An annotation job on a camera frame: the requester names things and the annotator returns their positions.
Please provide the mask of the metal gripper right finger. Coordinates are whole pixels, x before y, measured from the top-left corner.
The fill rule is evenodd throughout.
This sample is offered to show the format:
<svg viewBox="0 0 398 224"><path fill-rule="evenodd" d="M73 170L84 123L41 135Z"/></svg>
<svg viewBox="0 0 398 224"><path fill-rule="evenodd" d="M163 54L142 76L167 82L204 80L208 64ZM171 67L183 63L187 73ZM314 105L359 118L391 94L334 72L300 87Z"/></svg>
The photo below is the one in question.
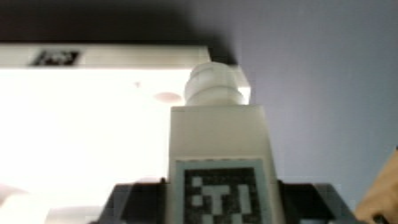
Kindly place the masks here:
<svg viewBox="0 0 398 224"><path fill-rule="evenodd" d="M279 182L286 224L359 224L329 183Z"/></svg>

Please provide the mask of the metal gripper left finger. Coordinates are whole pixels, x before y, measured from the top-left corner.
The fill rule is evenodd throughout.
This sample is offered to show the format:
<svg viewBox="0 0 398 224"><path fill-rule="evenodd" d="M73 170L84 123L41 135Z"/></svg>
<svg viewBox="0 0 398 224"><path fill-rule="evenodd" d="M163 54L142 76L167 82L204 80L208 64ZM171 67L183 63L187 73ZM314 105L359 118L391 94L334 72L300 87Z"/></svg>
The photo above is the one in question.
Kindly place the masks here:
<svg viewBox="0 0 398 224"><path fill-rule="evenodd" d="M165 179L117 184L89 224L165 224L165 188Z"/></svg>

